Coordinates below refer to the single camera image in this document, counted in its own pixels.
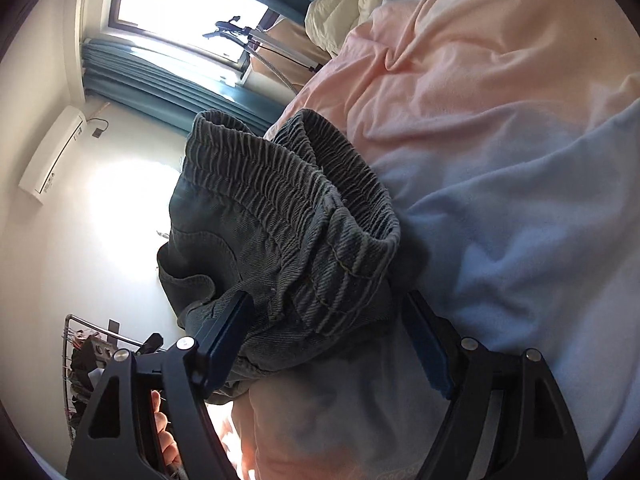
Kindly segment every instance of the air conditioner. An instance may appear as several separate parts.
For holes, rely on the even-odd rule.
[[[31,157],[20,188],[44,203],[63,158],[73,150],[85,129],[84,114],[73,106],[66,107]]]

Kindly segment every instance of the window frame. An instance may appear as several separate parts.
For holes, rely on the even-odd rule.
[[[150,32],[148,30],[145,30],[144,28],[138,27],[135,23],[129,23],[129,22],[125,22],[124,20],[119,20],[118,15],[120,14],[120,2],[121,0],[111,0],[110,8],[109,8],[109,21],[108,21],[109,28],[114,28],[116,30],[124,30],[126,32],[131,32],[133,34],[145,36],[146,38],[152,38],[153,40],[162,41],[163,43],[170,44],[171,46],[176,46],[178,48],[188,50],[189,52],[199,54],[200,56],[208,57],[209,59],[215,61],[216,63],[222,64],[233,70],[238,71],[241,77],[249,68],[250,58],[247,52],[242,53],[242,56],[240,57],[238,62],[233,62],[224,56],[220,56],[219,54],[209,52],[208,50],[204,50],[197,46],[193,46],[187,43],[180,43],[179,41],[171,40],[169,38],[161,36],[160,34],[155,34],[154,32]],[[277,12],[267,8],[267,11],[264,13],[264,16],[260,19],[260,23],[258,23],[258,27],[261,27],[265,30],[267,28],[270,28],[276,22],[279,16],[280,15]],[[260,43],[255,40],[251,40],[249,42],[249,45],[255,49],[260,45]]]

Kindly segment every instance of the finger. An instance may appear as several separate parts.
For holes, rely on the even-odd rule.
[[[175,444],[174,436],[167,431],[158,433],[158,440],[160,441],[160,450],[162,453],[164,453],[164,450],[171,446],[171,444]]]
[[[167,418],[163,412],[154,413],[154,417],[156,418],[156,431],[160,433],[166,429]]]
[[[154,413],[160,411],[160,392],[157,390],[151,390],[151,405],[154,408]]]
[[[162,452],[162,457],[164,458],[164,464],[169,465],[171,463],[181,464],[180,454],[178,453],[178,446],[174,444],[170,444],[167,448]]]

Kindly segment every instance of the blanket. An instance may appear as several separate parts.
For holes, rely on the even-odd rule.
[[[602,479],[640,428],[640,39],[615,1],[385,0],[268,136],[301,108],[388,187],[434,311],[541,350]],[[446,407],[396,325],[234,418],[257,478],[404,479]]]

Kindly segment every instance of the hand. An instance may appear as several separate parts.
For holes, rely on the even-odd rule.
[[[164,457],[164,465],[182,465],[182,459],[180,458],[178,445],[175,443],[174,436],[165,431],[167,418],[164,413],[160,412],[160,393],[156,390],[151,391],[151,404],[156,418],[156,430],[158,431],[160,449]]]

